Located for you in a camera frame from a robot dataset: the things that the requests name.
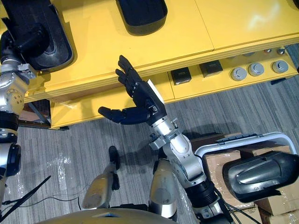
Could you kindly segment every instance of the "metal bracket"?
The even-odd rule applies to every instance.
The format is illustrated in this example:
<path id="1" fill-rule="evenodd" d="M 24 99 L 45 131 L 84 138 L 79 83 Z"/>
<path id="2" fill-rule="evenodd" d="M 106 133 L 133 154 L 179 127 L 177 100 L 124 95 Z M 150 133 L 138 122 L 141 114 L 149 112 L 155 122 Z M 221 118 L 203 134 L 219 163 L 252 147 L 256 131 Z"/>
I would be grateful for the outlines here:
<path id="1" fill-rule="evenodd" d="M 37 76 L 37 71 L 30 64 L 19 64 L 18 70 L 21 72 L 21 75 L 27 79 L 36 78 Z"/>
<path id="2" fill-rule="evenodd" d="M 174 139 L 175 137 L 177 137 L 180 134 L 180 130 L 177 129 L 173 129 L 171 132 L 169 132 L 169 134 L 163 136 L 160 135 L 159 137 L 157 137 L 154 133 L 151 135 L 152 138 L 156 139 L 155 141 L 153 141 L 152 143 L 149 144 L 149 146 L 153 149 L 153 150 L 158 150 L 160 148 L 162 148 L 164 145 L 166 145 L 168 142 L 171 141 L 171 139 Z"/>

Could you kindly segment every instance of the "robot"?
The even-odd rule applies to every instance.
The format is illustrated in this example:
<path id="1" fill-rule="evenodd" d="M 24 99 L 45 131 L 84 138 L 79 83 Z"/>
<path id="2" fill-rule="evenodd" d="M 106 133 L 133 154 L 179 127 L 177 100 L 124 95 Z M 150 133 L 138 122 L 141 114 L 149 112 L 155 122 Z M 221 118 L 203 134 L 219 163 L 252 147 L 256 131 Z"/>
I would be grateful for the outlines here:
<path id="1" fill-rule="evenodd" d="M 72 59 L 72 50 L 54 6 L 49 5 L 48 0 L 31 1 L 31 4 L 43 7 L 48 16 L 44 15 L 41 22 L 31 22 L 29 26 L 31 29 L 28 31 L 26 26 L 21 27 L 19 24 L 17 26 L 15 23 L 19 17 L 13 8 L 22 5 L 14 5 L 14 1 L 2 0 L 7 14 L 14 20 L 4 19 L 9 31 L 3 33 L 0 40 L 0 203 L 3 201 L 7 178 L 14 176 L 21 168 L 21 147 L 16 145 L 18 116 L 24 107 L 24 96 L 30 79 L 35 78 L 41 70 L 61 69 L 61 66 L 67 65 Z M 45 22 L 47 18 L 57 22 L 55 34 L 51 32 L 53 28 L 47 26 Z M 53 51 L 52 46 L 57 46 L 57 49 Z M 201 223 L 232 224 L 234 221 L 231 217 L 233 213 L 230 214 L 231 206 L 225 203 L 213 182 L 207 178 L 202 157 L 206 152 L 240 146 L 244 144 L 242 138 L 246 138 L 248 143 L 252 143 L 253 140 L 269 140 L 271 136 L 282 139 L 288 142 L 293 154 L 273 152 L 228 167 L 225 177 L 228 181 L 227 186 L 240 201 L 249 202 L 277 195 L 279 193 L 277 188 L 291 184 L 298 178 L 299 156 L 296 155 L 290 139 L 282 133 L 239 136 L 233 140 L 224 140 L 200 148 L 194 154 L 190 140 L 182 134 L 176 120 L 168 117 L 163 99 L 153 83 L 143 81 L 124 56 L 120 56 L 118 65 L 122 68 L 115 71 L 119 76 L 118 80 L 125 86 L 136 107 L 111 110 L 102 106 L 99 113 L 122 125 L 147 123 L 153 129 L 151 135 L 153 142 L 150 146 L 154 150 L 159 150 L 159 159 L 154 166 L 149 205 L 109 207 L 112 190 L 119 188 L 117 169 L 120 166 L 117 150 L 111 147 L 110 163 L 104 173 L 93 181 L 83 200 L 82 206 L 85 211 L 42 223 L 174 223 L 177 212 L 176 177 L 185 189 L 194 214 Z M 274 161 L 274 166 L 282 171 L 280 175 L 271 175 L 269 170 L 260 169 L 259 166 L 265 161 Z M 242 181 L 235 181 L 236 175 L 253 167 L 256 169 L 254 172 L 246 173 L 248 175 L 244 177 L 244 181 L 253 178 L 254 182 L 244 186 Z"/>

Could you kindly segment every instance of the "round button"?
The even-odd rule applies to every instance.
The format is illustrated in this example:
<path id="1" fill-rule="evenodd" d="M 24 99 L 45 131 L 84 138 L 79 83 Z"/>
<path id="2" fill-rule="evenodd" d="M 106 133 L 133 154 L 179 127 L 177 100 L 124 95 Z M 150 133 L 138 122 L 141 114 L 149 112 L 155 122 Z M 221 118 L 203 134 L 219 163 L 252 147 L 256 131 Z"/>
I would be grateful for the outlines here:
<path id="1" fill-rule="evenodd" d="M 272 68 L 276 73 L 283 73 L 285 71 L 288 71 L 289 66 L 285 61 L 279 60 L 272 64 Z"/>
<path id="2" fill-rule="evenodd" d="M 235 68 L 231 73 L 231 77 L 235 81 L 241 81 L 244 78 L 246 78 L 246 76 L 247 76 L 246 70 L 241 67 Z"/>
<path id="3" fill-rule="evenodd" d="M 260 63 L 252 63 L 249 67 L 248 67 L 248 72 L 250 75 L 252 76 L 259 76 L 261 74 L 264 73 L 264 68 L 263 65 Z"/>

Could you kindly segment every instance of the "black plastic cover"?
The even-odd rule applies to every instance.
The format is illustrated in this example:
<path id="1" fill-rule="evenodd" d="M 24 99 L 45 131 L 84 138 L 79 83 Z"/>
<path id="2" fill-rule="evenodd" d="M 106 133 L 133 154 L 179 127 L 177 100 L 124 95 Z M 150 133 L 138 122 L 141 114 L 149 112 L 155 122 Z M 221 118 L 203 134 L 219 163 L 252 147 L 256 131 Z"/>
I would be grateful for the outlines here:
<path id="1" fill-rule="evenodd" d="M 160 29 L 166 20 L 164 0 L 116 0 L 127 31 L 132 35 L 147 35 Z"/>
<path id="2" fill-rule="evenodd" d="M 232 195 L 248 203 L 280 195 L 277 188 L 294 183 L 299 176 L 299 156 L 270 152 L 223 166 L 223 178 Z"/>
<path id="3" fill-rule="evenodd" d="M 2 18 L 24 60 L 35 70 L 58 70 L 73 59 L 55 7 L 49 0 L 1 0 Z"/>

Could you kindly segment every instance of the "bolt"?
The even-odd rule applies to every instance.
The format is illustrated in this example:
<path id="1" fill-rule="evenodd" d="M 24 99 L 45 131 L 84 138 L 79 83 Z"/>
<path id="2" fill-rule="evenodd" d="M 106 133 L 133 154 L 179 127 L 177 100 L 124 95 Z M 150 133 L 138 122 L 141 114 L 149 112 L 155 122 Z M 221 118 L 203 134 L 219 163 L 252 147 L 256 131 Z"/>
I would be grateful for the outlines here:
<path id="1" fill-rule="evenodd" d="M 272 49 L 265 49 L 263 50 L 265 53 L 270 53 L 272 51 Z"/>

